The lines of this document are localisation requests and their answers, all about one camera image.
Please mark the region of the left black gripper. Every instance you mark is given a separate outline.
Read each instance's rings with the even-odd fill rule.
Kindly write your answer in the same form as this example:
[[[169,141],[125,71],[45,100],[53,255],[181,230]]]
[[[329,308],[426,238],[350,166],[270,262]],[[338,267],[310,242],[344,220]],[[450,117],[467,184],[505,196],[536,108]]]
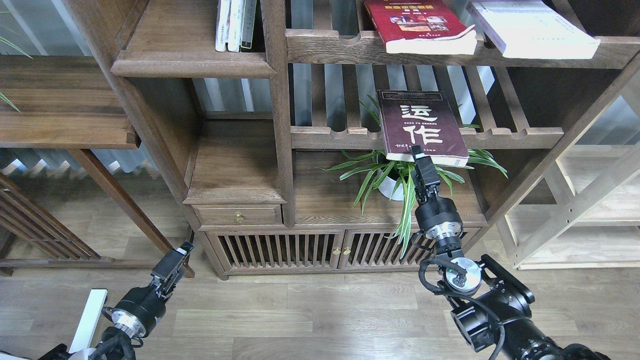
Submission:
[[[148,337],[165,315],[165,303],[185,275],[182,265],[194,247],[193,243],[185,241],[179,248],[169,250],[150,272],[149,285],[134,287],[115,307],[104,306],[103,316],[130,338]]]

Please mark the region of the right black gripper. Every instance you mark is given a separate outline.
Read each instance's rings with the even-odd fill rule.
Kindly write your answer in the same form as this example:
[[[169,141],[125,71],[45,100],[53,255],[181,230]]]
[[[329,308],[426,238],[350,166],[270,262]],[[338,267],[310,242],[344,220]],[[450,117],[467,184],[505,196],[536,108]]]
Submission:
[[[410,148],[414,161],[414,189],[418,208],[415,216],[419,228],[428,239],[442,240],[458,237],[463,224],[455,203],[450,198],[441,197],[441,178],[429,156],[420,145]]]

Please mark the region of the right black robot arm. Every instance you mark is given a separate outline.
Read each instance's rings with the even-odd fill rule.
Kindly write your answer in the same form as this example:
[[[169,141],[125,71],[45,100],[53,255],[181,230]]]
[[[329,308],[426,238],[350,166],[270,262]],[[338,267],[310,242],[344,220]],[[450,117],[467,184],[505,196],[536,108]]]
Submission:
[[[464,256],[463,224],[454,202],[440,196],[431,158],[418,145],[411,152],[419,225],[411,242],[431,242],[418,277],[427,290],[450,303],[451,317],[467,344],[476,352],[494,346],[491,359],[503,353],[510,360],[605,360],[583,344],[558,346],[531,320],[535,297],[528,287],[487,254],[480,260]]]

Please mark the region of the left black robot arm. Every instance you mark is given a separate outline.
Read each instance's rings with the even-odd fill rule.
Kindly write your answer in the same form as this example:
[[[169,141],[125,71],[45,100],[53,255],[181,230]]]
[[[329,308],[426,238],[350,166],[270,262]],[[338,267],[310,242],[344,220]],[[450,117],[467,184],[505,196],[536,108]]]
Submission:
[[[166,303],[186,273],[183,263],[193,249],[194,244],[186,241],[179,248],[169,250],[151,270],[151,281],[146,287],[133,287],[114,307],[102,307],[102,315],[112,326],[103,331],[96,347],[69,350],[61,343],[41,359],[135,360],[135,349],[144,345],[143,339],[164,317]]]

